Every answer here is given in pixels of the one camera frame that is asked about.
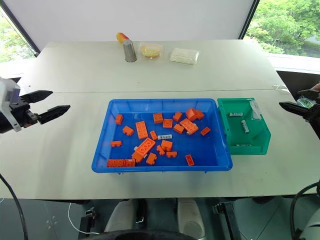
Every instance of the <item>white wall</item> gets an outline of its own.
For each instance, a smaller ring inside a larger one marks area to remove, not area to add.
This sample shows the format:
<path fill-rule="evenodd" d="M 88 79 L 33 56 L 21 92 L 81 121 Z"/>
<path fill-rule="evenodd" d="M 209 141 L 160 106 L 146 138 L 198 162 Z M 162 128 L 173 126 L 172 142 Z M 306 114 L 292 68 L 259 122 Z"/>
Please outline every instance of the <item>white wall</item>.
<path fill-rule="evenodd" d="M 51 41 L 237 39 L 253 0 L 5 0 L 43 49 Z"/>

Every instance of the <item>black wire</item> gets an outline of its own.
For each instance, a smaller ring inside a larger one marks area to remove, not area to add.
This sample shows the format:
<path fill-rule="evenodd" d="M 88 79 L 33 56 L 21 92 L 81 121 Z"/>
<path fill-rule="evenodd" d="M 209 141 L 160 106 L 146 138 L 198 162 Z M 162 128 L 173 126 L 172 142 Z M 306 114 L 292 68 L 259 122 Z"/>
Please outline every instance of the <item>black wire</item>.
<path fill-rule="evenodd" d="M 291 206 L 290 206 L 290 231 L 291 231 L 291 237 L 293 240 L 296 239 L 296 230 L 295 230 L 295 223 L 294 223 L 294 213 L 295 213 L 296 202 L 306 191 L 316 187 L 319 184 L 320 184 L 320 181 L 315 182 L 309 186 L 306 186 L 304 189 L 298 192 L 292 199 Z"/>
<path fill-rule="evenodd" d="M 25 220 L 25 216 L 24 213 L 22 212 L 22 208 L 20 206 L 20 203 L 18 201 L 17 196 L 15 195 L 15 192 L 13 191 L 13 189 L 11 188 L 11 186 L 9 185 L 9 183 L 5 180 L 5 178 L 1 175 L 0 173 L 0 179 L 2 180 L 2 182 L 6 185 L 6 187 L 9 189 L 13 200 L 15 201 L 16 207 L 18 208 L 19 211 L 19 215 L 20 215 L 20 219 L 21 219 L 21 224 L 22 224 L 22 229 L 23 229 L 23 234 L 24 234 L 24 240 L 28 240 L 28 231 L 27 231 L 27 225 L 26 225 L 26 220 Z"/>

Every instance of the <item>orange building block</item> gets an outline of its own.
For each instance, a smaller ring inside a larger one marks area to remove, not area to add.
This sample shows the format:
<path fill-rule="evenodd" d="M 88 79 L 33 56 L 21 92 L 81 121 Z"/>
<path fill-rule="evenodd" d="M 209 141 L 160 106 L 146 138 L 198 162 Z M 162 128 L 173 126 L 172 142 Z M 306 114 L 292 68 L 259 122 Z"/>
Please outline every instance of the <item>orange building block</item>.
<path fill-rule="evenodd" d="M 186 156 L 185 156 L 185 160 L 186 160 L 186 163 L 188 164 L 188 166 L 193 166 L 193 165 L 195 165 L 194 160 L 192 159 L 191 154 L 186 155 Z"/>
<path fill-rule="evenodd" d="M 134 159 L 125 159 L 123 162 L 124 167 L 134 167 L 136 165 L 136 161 Z"/>
<path fill-rule="evenodd" d="M 146 163 L 149 165 L 154 165 L 156 163 L 156 159 L 157 159 L 157 155 L 155 155 L 154 153 L 150 152 Z"/>
<path fill-rule="evenodd" d="M 176 151 L 167 151 L 166 152 L 166 156 L 168 158 L 171 158 L 171 157 L 175 158 L 177 155 L 178 155 L 178 153 Z"/>
<path fill-rule="evenodd" d="M 181 126 L 179 123 L 177 123 L 176 125 L 174 125 L 173 130 L 175 130 L 179 134 L 182 134 L 185 128 Z"/>
<path fill-rule="evenodd" d="M 127 136 L 131 136 L 132 134 L 134 134 L 135 131 L 131 127 L 125 126 L 122 129 L 122 132 Z"/>
<path fill-rule="evenodd" d="M 156 131 L 151 131 L 150 132 L 150 136 L 152 138 L 153 141 L 157 140 L 158 139 L 158 136 L 156 134 Z"/>
<path fill-rule="evenodd" d="M 108 159 L 108 162 L 106 164 L 107 168 L 122 168 L 124 166 L 124 160 L 123 159 Z"/>
<path fill-rule="evenodd" d="M 118 114 L 118 115 L 116 116 L 116 118 L 115 118 L 115 124 L 121 125 L 123 119 L 124 119 L 124 116 L 122 116 L 121 114 Z"/>
<path fill-rule="evenodd" d="M 172 149 L 172 141 L 162 140 L 161 147 L 166 152 L 171 152 Z"/>
<path fill-rule="evenodd" d="M 111 147 L 120 147 L 122 145 L 122 141 L 112 141 L 110 142 Z"/>
<path fill-rule="evenodd" d="M 175 120 L 176 122 L 179 122 L 180 119 L 182 117 L 182 113 L 181 112 L 176 112 L 173 116 L 173 120 Z"/>
<path fill-rule="evenodd" d="M 203 114 L 203 112 L 201 110 L 195 110 L 196 111 L 196 118 L 201 120 L 205 117 L 205 115 Z"/>
<path fill-rule="evenodd" d="M 135 160 L 136 163 L 140 163 L 142 161 L 142 159 L 144 159 L 144 157 L 141 156 L 136 151 L 131 156 L 132 156 L 132 159 Z"/>
<path fill-rule="evenodd" d="M 138 139 L 145 139 L 148 137 L 147 127 L 145 121 L 139 121 L 135 123 L 136 132 L 138 133 Z"/>
<path fill-rule="evenodd" d="M 153 122 L 155 124 L 161 124 L 164 121 L 164 118 L 162 117 L 162 113 L 154 113 L 153 114 Z"/>
<path fill-rule="evenodd" d="M 165 155 L 165 151 L 160 145 L 156 146 L 156 150 L 159 152 L 161 156 Z"/>
<path fill-rule="evenodd" d="M 194 108 L 189 108 L 188 111 L 185 112 L 185 115 L 190 121 L 197 119 L 197 111 Z"/>
<path fill-rule="evenodd" d="M 166 129 L 172 129 L 172 124 L 173 124 L 172 119 L 163 119 L 163 127 Z"/>
<path fill-rule="evenodd" d="M 185 128 L 185 130 L 188 131 L 188 134 L 191 135 L 191 134 L 194 134 L 196 131 L 198 131 L 198 127 L 192 123 L 192 121 L 190 121 L 188 118 L 185 118 L 183 119 L 181 122 L 180 122 L 181 126 Z"/>
<path fill-rule="evenodd" d="M 204 136 L 204 135 L 206 135 L 206 134 L 207 134 L 208 132 L 210 132 L 210 131 L 211 131 L 211 129 L 206 126 L 206 127 L 201 131 L 201 135 Z"/>
<path fill-rule="evenodd" d="M 139 155 L 141 155 L 142 157 L 145 156 L 151 149 L 152 147 L 156 144 L 155 141 L 153 141 L 150 138 L 146 138 L 146 140 L 144 140 L 140 146 L 138 146 L 138 148 L 135 150 L 136 153 L 138 153 Z"/>

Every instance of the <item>white package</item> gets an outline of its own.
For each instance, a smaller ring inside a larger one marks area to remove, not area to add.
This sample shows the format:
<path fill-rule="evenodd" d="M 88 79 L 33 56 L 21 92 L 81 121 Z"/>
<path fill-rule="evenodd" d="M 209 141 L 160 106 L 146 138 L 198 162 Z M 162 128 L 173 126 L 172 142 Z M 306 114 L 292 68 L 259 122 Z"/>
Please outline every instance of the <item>white package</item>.
<path fill-rule="evenodd" d="M 182 64 L 197 64 L 199 54 L 195 50 L 175 48 L 171 53 L 170 60 Z"/>

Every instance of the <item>green plastic bin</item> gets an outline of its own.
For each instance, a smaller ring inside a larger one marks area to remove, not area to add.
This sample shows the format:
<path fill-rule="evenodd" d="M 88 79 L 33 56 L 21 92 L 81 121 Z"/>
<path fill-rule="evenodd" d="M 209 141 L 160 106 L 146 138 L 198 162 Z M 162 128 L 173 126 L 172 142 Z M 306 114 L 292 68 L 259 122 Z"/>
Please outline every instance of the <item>green plastic bin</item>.
<path fill-rule="evenodd" d="M 217 101 L 230 153 L 232 155 L 267 154 L 271 133 L 262 114 L 261 120 L 253 118 L 250 102 L 255 99 L 218 98 Z M 229 113 L 243 113 L 243 115 L 229 116 Z M 242 120 L 246 121 L 248 133 L 245 133 Z"/>

